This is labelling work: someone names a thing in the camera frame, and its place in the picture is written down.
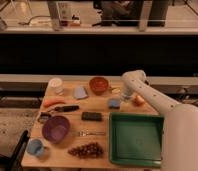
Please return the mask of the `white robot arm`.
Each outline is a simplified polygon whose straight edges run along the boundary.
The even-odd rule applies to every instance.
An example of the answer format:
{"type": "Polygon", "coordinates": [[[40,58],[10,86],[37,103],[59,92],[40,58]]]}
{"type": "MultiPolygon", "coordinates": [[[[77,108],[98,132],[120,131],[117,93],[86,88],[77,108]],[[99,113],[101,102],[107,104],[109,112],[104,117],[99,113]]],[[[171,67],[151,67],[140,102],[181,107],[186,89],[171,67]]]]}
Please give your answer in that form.
{"type": "Polygon", "coordinates": [[[143,70],[125,72],[122,81],[123,100],[136,92],[164,116],[161,171],[198,171],[198,107],[147,85],[143,70]]]}

